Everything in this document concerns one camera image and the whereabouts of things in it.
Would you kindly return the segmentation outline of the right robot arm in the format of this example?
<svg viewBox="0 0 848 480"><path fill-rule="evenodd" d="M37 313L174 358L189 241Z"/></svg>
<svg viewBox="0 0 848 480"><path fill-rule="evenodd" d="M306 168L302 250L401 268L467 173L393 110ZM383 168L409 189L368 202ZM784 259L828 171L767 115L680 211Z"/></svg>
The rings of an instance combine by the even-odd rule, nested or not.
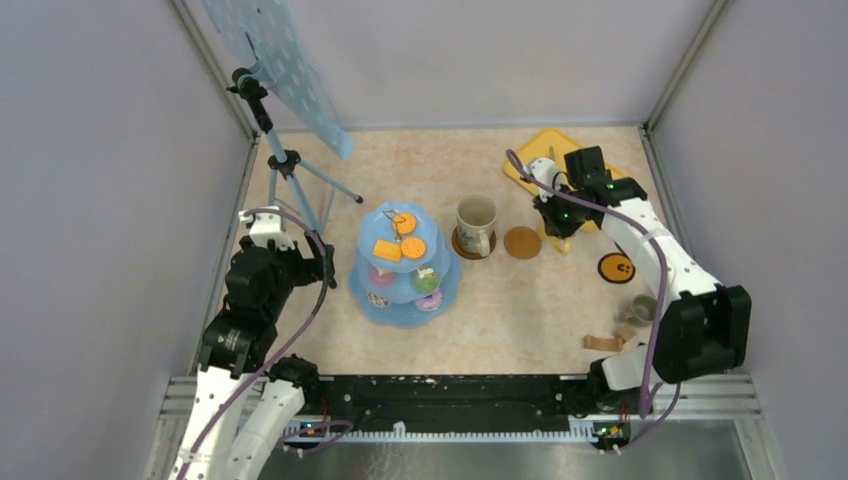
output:
<svg viewBox="0 0 848 480"><path fill-rule="evenodd" d="M752 299L701 267L660 220L647 192L631 177L616 178L599 147L550 158L510 162L536 186L533 207L547 235L568 239L595 224L632 262L656 299L651 336L632 353L602 361L603 374L586 385L589 404L612 412L627 390L676 384L741 366L747 353Z"/></svg>

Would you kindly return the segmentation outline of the pink frosted donut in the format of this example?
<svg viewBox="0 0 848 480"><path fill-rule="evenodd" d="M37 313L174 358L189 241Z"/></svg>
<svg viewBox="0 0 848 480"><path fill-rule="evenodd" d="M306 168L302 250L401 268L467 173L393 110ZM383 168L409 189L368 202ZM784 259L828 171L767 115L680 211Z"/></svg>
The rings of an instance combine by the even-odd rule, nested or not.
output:
<svg viewBox="0 0 848 480"><path fill-rule="evenodd" d="M424 312L438 310L443 303L443 294L440 289L434 290L430 295L416 299L414 306Z"/></svg>

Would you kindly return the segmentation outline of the white sprinkled donut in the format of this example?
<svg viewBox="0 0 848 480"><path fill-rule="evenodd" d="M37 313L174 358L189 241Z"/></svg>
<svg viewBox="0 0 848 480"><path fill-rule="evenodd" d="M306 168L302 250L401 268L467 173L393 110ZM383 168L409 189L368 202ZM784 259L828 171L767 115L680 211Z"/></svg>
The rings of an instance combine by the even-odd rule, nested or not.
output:
<svg viewBox="0 0 848 480"><path fill-rule="evenodd" d="M374 292L368 291L366 293L366 298L368 302L375 308L386 308L391 305L391 302L387 298L378 295Z"/></svg>

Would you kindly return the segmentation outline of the green cupcake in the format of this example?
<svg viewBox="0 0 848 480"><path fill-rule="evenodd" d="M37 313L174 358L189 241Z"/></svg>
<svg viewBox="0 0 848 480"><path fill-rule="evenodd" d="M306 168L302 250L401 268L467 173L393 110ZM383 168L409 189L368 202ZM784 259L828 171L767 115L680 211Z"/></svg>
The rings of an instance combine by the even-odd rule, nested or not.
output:
<svg viewBox="0 0 848 480"><path fill-rule="evenodd" d="M440 286L440 275L433 267L419 266L413 276L414 290L423 295L431 295Z"/></svg>

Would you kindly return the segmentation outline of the dark brown round coaster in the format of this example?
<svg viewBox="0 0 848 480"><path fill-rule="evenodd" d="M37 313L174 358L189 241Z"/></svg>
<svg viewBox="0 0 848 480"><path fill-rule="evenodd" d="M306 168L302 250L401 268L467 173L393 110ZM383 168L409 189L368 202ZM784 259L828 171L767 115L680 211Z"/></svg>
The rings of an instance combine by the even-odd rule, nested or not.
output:
<svg viewBox="0 0 848 480"><path fill-rule="evenodd" d="M467 260L483 260L489 258L497 246L497 234L492 232L487 242L482 242L482 232L474 232L470 236L466 235L464 230L455 227L452 232L452 247L456 253ZM487 255L482 255L478 249L480 246L488 246L488 249L483 249Z"/></svg>

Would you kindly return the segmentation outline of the square orange biscuit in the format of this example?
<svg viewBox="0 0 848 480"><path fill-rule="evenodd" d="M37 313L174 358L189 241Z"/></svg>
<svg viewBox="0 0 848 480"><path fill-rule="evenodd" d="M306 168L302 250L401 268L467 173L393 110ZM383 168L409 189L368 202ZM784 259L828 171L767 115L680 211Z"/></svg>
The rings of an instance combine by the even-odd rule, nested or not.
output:
<svg viewBox="0 0 848 480"><path fill-rule="evenodd" d="M375 258L398 263L403 258L401 245L396 241L378 239L372 249Z"/></svg>

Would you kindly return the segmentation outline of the orange round biscuit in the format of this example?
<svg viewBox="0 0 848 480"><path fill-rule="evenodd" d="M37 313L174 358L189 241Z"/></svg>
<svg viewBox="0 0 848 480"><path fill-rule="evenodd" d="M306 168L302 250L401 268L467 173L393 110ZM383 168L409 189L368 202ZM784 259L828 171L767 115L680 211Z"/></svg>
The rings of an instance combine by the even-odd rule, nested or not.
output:
<svg viewBox="0 0 848 480"><path fill-rule="evenodd" d="M428 247L421 238L406 236L400 241L400 251L405 259L419 260L426 255Z"/></svg>
<svg viewBox="0 0 848 480"><path fill-rule="evenodd" d="M412 234L417 225L416 216L409 212L395 212L391 218L392 228L399 237Z"/></svg>

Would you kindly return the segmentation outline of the yellow ceramic mug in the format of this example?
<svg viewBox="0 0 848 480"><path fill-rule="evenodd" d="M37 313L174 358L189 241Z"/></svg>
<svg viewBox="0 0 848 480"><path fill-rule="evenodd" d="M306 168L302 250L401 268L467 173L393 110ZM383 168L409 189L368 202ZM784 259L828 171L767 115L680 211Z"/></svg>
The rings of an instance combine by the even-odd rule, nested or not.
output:
<svg viewBox="0 0 848 480"><path fill-rule="evenodd" d="M536 232L543 242L549 244L559 254L567 255L570 253L572 246L572 239L570 237L559 238L548 235L542 220L537 223Z"/></svg>

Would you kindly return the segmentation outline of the beige ceramic mug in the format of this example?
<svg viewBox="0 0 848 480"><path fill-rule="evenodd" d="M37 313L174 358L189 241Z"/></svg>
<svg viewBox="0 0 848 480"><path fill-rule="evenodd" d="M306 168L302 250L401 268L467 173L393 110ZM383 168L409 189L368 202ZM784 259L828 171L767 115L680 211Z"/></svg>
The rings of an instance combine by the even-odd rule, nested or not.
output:
<svg viewBox="0 0 848 480"><path fill-rule="evenodd" d="M492 198L484 194L470 194L458 204L456 227L464 230L468 236L482 232L482 242L487 242L489 235L495 232L497 216L497 205ZM478 249L482 255L487 255L483 249L488 249L488 246L480 246Z"/></svg>

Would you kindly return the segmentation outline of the light brown round coaster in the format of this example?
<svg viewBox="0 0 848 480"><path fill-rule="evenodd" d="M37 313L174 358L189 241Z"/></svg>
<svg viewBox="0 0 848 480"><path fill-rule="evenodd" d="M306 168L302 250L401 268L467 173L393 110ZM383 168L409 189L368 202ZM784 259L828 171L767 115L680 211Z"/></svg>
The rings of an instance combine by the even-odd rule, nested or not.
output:
<svg viewBox="0 0 848 480"><path fill-rule="evenodd" d="M542 247L537 232L526 226L509 229L504 236L504 248L513 258L529 260L536 257Z"/></svg>

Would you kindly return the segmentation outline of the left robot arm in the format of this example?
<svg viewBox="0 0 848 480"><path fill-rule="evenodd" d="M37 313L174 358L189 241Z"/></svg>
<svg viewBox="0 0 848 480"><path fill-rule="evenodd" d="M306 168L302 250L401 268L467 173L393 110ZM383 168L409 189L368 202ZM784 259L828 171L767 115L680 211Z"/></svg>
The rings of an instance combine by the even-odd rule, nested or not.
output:
<svg viewBox="0 0 848 480"><path fill-rule="evenodd" d="M248 233L225 275L223 307L201 338L196 389L171 479L256 479L285 427L319 404L314 363L287 356L335 288L334 248L279 207L238 214ZM277 351L276 323L298 287L320 290Z"/></svg>

